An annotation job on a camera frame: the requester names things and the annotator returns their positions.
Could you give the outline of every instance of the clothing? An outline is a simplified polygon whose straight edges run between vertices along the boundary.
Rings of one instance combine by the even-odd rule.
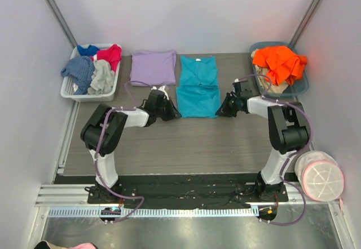
[[[80,45],[77,46],[79,55],[81,56],[94,56],[100,49],[94,45],[89,45],[88,48],[83,48]]]
[[[68,61],[67,66],[61,71],[63,77],[72,76],[78,85],[75,95],[87,93],[90,87],[91,76],[95,70],[94,64],[88,56],[77,56]]]
[[[256,52],[258,51],[258,49],[254,50],[250,56],[251,58],[254,58],[254,55],[256,54]],[[268,72],[268,69],[267,68],[263,68],[263,67],[260,67],[258,65],[255,65],[254,66],[256,68],[256,72],[258,74],[264,74],[264,75],[267,75],[267,72]],[[261,87],[263,87],[263,89],[267,89],[268,86],[269,86],[269,81],[267,78],[265,77],[262,77],[262,76],[257,76],[258,78],[258,82],[259,84],[261,85]],[[286,88],[288,87],[288,83],[286,81],[282,82],[279,86],[276,86],[276,85],[272,85],[269,92],[272,92],[272,93],[282,93]]]
[[[215,118],[221,107],[215,57],[181,56],[182,73],[177,87],[178,110],[183,118]]]
[[[78,85],[77,84],[73,84],[73,89],[74,89],[74,94],[75,94],[75,92],[77,92],[77,90],[78,90]]]
[[[175,85],[175,51],[157,53],[141,51],[132,54],[131,81],[144,82],[150,86]],[[133,86],[145,86],[131,83]]]
[[[116,73],[118,63],[122,59],[122,48],[120,48],[118,45],[112,45],[109,49],[98,51],[96,55],[93,56],[93,59],[104,59],[105,61],[109,62],[112,67],[112,71]]]
[[[287,46],[268,46],[256,52],[253,64],[269,68],[267,76],[273,84],[279,86],[286,81],[293,85],[296,80],[302,79],[307,57],[295,54]]]
[[[34,249],[67,249],[67,248],[56,246],[47,241],[41,241],[35,246]],[[69,249],[98,249],[98,248],[92,243],[82,243],[76,247],[70,247]]]
[[[99,95],[108,94],[112,91],[114,85],[115,74],[111,70],[111,65],[105,60],[94,61],[94,74],[91,76],[88,94]]]

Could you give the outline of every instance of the white mesh hamper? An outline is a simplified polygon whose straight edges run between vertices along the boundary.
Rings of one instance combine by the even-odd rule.
[[[114,43],[102,43],[102,44],[97,44],[94,45],[97,48],[101,49],[101,50],[106,50],[108,48],[110,48]],[[87,48],[89,45],[81,45],[84,48]],[[70,56],[70,59],[79,56],[79,52],[78,49],[75,47],[72,55]],[[60,94],[62,97],[64,98],[71,98],[74,101],[79,101],[79,102],[89,102],[89,101],[112,101],[114,99],[114,94],[115,94],[115,89],[117,87],[117,82],[118,82],[118,76],[119,76],[119,68],[120,68],[120,62],[118,63],[117,66],[117,71],[115,72],[115,79],[114,79],[114,85],[113,85],[113,89],[110,93],[108,94],[100,94],[100,95],[74,95],[74,80],[73,77],[71,76],[67,76],[64,77],[63,80],[63,84],[61,86],[61,91]]]
[[[316,150],[301,155],[294,171],[303,191],[316,201],[332,201],[344,190],[344,176],[337,162],[327,153]]]

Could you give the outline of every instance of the metal floor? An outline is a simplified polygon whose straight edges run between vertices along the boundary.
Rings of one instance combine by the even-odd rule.
[[[300,204],[280,206],[276,221],[295,220],[301,211]],[[91,242],[99,249],[342,248],[327,204],[307,205],[305,217],[287,227],[259,223],[254,216],[145,218],[98,225],[84,232],[99,220],[48,218],[43,239],[66,248]]]
[[[249,53],[187,56],[216,57],[222,99],[232,90],[235,78],[252,73]],[[132,106],[124,89],[131,70],[130,56],[123,57],[120,69],[115,99],[108,104]],[[175,73],[179,79],[179,56]],[[149,88],[130,89],[138,102],[148,97]],[[170,86],[169,95],[176,104],[175,86]],[[93,161],[80,139],[80,132],[98,104],[80,104],[64,176],[94,175]],[[237,118],[189,118],[157,121],[148,128],[126,128],[115,151],[115,160],[119,175],[257,173],[265,165],[270,150],[267,120],[239,113]]]

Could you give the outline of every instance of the white wall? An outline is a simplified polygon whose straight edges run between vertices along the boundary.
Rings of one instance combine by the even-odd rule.
[[[78,43],[135,50],[247,52],[290,41],[311,0],[56,0]]]
[[[54,174],[71,107],[60,97],[71,47],[44,0],[0,4],[0,247],[19,249],[39,186]]]
[[[345,175],[343,199],[361,229],[361,0],[323,0],[297,44],[307,55],[310,89],[301,96],[315,127],[315,147]]]

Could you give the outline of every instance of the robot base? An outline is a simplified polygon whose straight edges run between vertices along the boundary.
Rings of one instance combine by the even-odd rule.
[[[286,191],[286,186],[282,185],[280,187],[280,192],[274,194],[259,194],[257,192],[256,185],[238,185],[237,191],[242,192],[238,193],[236,196],[238,203],[251,203],[251,202],[276,202],[276,198],[278,202],[287,202],[288,195]]]
[[[119,198],[111,194],[105,187],[95,182],[95,186],[84,188],[88,194],[88,204],[105,204],[105,203],[117,203]],[[115,184],[111,189],[120,194],[122,191],[121,186]]]
[[[261,172],[257,175],[255,193],[261,201],[265,202],[273,202],[275,200],[283,202],[280,200],[283,198],[283,195],[286,196],[286,201],[288,201],[287,191],[284,184],[266,184],[262,178]]]

